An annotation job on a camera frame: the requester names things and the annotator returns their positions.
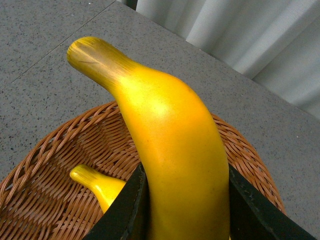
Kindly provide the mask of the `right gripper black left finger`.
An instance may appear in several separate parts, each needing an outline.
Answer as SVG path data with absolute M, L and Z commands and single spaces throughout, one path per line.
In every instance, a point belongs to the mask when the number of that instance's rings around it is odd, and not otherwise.
M 85 240 L 145 240 L 149 222 L 149 189 L 140 163 L 107 212 Z

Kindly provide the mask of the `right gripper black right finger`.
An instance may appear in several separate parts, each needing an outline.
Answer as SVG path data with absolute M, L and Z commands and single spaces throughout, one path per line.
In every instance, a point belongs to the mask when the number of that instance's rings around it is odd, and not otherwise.
M 232 240 L 315 239 L 275 207 L 231 165 L 229 197 Z

